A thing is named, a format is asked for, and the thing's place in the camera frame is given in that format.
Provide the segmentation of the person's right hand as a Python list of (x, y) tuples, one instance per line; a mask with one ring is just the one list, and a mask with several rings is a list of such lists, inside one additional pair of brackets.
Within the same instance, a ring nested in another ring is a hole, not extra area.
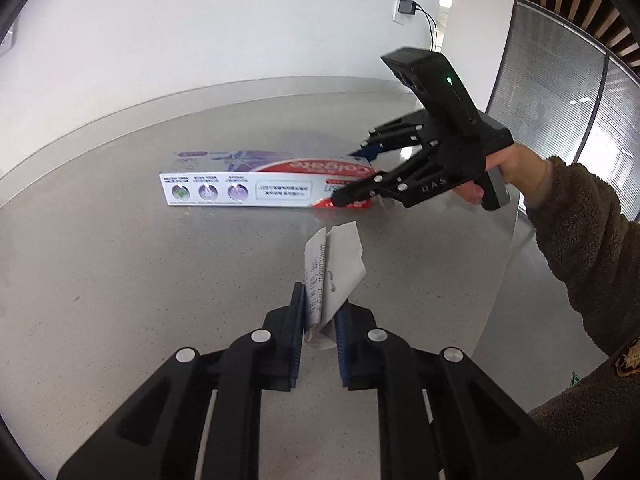
[(525, 145), (514, 143), (486, 157), (486, 169), (498, 168), (506, 184), (512, 184), (527, 206), (541, 205), (550, 193), (552, 163)]

